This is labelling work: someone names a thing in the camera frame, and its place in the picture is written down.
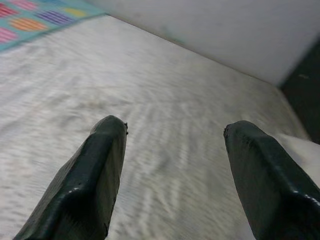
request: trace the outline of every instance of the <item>colorful patterned rug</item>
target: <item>colorful patterned rug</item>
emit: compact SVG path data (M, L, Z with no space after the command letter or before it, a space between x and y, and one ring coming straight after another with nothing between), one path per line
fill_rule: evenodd
M0 51L103 13L82 0L0 0Z

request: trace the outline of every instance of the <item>wrinkled cloth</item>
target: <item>wrinkled cloth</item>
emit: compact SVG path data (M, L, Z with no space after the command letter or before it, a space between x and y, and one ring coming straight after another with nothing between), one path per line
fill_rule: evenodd
M307 139L274 86L110 16L0 54L0 239L107 115L128 122L110 240L232 240L246 222L223 131Z

